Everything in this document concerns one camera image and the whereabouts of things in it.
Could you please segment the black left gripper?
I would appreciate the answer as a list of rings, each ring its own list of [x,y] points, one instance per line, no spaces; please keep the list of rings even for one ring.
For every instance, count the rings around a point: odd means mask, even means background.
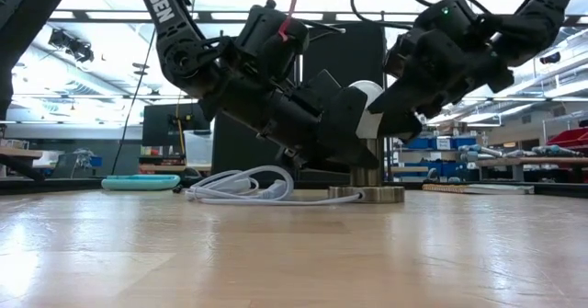
[[[330,169],[376,169],[379,160],[364,145],[367,139],[356,136],[367,96],[355,87],[340,89],[327,70],[287,92],[276,82],[230,74],[199,105],[207,119],[224,113],[289,150],[292,158],[333,163]]]

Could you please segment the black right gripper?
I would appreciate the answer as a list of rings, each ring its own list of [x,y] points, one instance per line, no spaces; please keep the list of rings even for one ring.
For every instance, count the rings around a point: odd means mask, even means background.
[[[413,28],[388,50],[383,69],[395,78],[369,105],[381,115],[378,137],[413,140],[423,129],[414,115],[432,106],[433,117],[447,103],[487,85],[495,92],[514,83],[514,73],[492,45],[491,32],[466,28],[453,33]]]

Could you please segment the white lightbulb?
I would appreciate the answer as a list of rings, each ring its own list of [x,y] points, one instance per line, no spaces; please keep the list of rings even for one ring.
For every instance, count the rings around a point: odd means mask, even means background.
[[[384,89],[377,83],[368,80],[359,80],[350,86],[359,89],[367,96],[362,116],[356,128],[356,136],[360,139],[376,139],[382,114],[371,114],[368,107],[384,92]]]

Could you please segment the brass lamp base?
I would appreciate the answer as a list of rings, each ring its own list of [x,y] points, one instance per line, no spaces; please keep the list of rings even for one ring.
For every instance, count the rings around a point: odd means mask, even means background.
[[[385,186],[384,178],[384,142],[382,139],[367,139],[363,141],[368,150],[379,160],[376,169],[352,168],[350,170],[349,183],[344,186],[331,186],[328,188],[328,198],[337,201],[360,203],[403,203],[405,200],[405,188],[402,186]]]

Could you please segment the olive green notebook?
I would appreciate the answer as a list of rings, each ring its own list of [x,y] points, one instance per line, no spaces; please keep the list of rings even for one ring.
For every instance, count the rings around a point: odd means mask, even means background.
[[[513,186],[513,185],[486,185],[486,184],[469,184],[469,185],[441,185],[441,184],[423,184],[422,190],[456,193],[456,194],[481,194],[481,195],[533,195],[535,188],[533,186]]]

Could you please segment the translucent plastic bin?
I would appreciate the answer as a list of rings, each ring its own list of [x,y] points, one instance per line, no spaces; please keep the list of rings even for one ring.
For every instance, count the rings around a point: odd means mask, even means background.
[[[210,130],[183,131],[188,166],[211,166],[212,132]]]

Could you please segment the long wooden workbench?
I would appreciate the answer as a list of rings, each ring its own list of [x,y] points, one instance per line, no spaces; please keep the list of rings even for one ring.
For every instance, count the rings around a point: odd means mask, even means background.
[[[475,162],[480,170],[480,179],[484,179],[490,167],[510,166],[512,179],[524,181],[524,165],[563,165],[572,169],[580,181],[583,179],[582,170],[588,168],[588,157],[516,157],[478,160]]]

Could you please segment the red storage bin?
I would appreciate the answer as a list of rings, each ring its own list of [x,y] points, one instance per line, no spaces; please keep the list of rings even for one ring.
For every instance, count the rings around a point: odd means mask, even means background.
[[[558,145],[564,148],[583,148],[588,146],[588,128],[563,131],[549,139],[547,145]]]

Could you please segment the black monitor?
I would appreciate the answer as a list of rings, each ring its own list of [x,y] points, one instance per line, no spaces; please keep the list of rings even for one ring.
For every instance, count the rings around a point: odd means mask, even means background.
[[[179,146],[183,131],[211,133],[210,122],[197,103],[146,106],[143,113],[143,146]]]

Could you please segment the teal flat tray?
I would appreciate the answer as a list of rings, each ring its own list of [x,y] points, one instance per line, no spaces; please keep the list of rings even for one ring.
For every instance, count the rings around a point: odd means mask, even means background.
[[[101,181],[106,190],[155,191],[175,188],[180,183],[177,175],[108,176]]]

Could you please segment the black ceiling device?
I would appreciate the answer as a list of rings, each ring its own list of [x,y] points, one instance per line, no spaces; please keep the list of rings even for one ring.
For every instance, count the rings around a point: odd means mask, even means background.
[[[90,42],[72,37],[65,30],[53,29],[48,43],[72,55],[79,63],[92,62],[95,59]]]

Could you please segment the small wooden table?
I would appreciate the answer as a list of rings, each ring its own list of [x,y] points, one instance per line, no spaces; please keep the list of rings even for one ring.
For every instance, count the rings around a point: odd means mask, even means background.
[[[34,181],[44,181],[45,176],[33,168],[33,161],[40,159],[43,152],[0,146],[0,165],[18,172]]]

